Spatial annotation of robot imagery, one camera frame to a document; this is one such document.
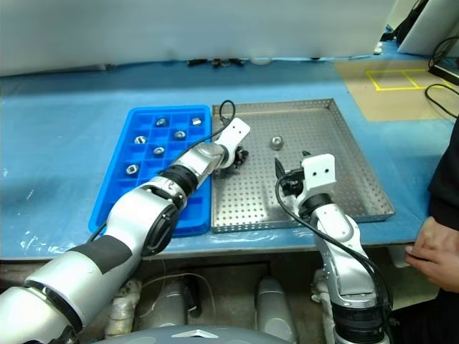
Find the blue work surface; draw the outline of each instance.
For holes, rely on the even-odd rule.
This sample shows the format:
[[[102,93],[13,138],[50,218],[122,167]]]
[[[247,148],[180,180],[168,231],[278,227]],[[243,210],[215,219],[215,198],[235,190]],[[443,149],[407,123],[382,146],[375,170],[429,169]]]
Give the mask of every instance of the blue work surface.
[[[213,69],[137,64],[109,72],[1,80],[1,258],[52,257],[83,243],[87,221],[131,108],[334,98],[397,214],[361,225],[364,244],[415,239],[450,120],[366,121],[330,62]],[[174,238],[160,257],[313,247],[302,229]]]

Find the black sleeve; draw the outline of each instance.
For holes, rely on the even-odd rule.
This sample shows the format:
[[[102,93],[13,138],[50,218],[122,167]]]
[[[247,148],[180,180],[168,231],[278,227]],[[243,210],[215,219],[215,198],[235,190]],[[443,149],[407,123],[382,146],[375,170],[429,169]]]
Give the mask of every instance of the black sleeve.
[[[436,222],[459,230],[459,120],[450,145],[438,164],[429,185],[429,213]]]

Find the human hand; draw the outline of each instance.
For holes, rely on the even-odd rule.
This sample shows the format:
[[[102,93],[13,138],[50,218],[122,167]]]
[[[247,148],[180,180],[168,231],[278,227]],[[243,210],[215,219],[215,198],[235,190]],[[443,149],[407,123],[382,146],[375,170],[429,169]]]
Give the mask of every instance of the human hand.
[[[459,231],[443,226],[433,217],[429,217],[422,225],[415,247],[459,254]]]
[[[459,293],[459,253],[411,246],[405,250],[406,263],[423,273],[431,283],[447,292]]]

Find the perforated metal tray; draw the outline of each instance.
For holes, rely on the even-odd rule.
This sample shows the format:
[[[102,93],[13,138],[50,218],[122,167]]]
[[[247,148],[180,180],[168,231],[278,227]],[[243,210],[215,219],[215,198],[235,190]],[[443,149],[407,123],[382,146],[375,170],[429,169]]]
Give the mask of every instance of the perforated metal tray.
[[[218,107],[213,106],[213,116],[218,116]],[[223,114],[229,115],[229,108]],[[249,157],[240,168],[213,175],[213,231],[297,226],[275,199],[274,157],[285,169],[297,168],[303,150],[335,156],[333,200],[357,222],[382,221],[395,214],[333,99],[237,104],[236,113],[252,129],[242,144]],[[212,122],[214,129],[221,126],[218,117]],[[275,151],[270,139],[278,135],[285,145]]]

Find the robotic arm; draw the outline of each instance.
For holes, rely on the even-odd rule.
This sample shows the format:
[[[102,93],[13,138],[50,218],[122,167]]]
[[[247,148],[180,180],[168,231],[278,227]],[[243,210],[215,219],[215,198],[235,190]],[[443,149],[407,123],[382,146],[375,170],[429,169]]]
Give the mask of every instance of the robotic arm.
[[[332,201],[336,183],[335,158],[331,154],[311,156],[303,152],[301,168],[286,173],[275,160],[276,175],[284,196],[294,196],[298,215],[309,219],[321,233],[366,257],[356,222]],[[385,344],[384,316],[376,285],[363,265],[349,253],[314,236],[323,258],[323,270],[330,294],[337,344]]]
[[[122,196],[105,234],[74,247],[0,295],[2,344],[71,344],[113,299],[142,257],[171,240],[187,199],[206,177],[235,162],[250,127],[235,118],[213,143],[200,143],[159,176]]]

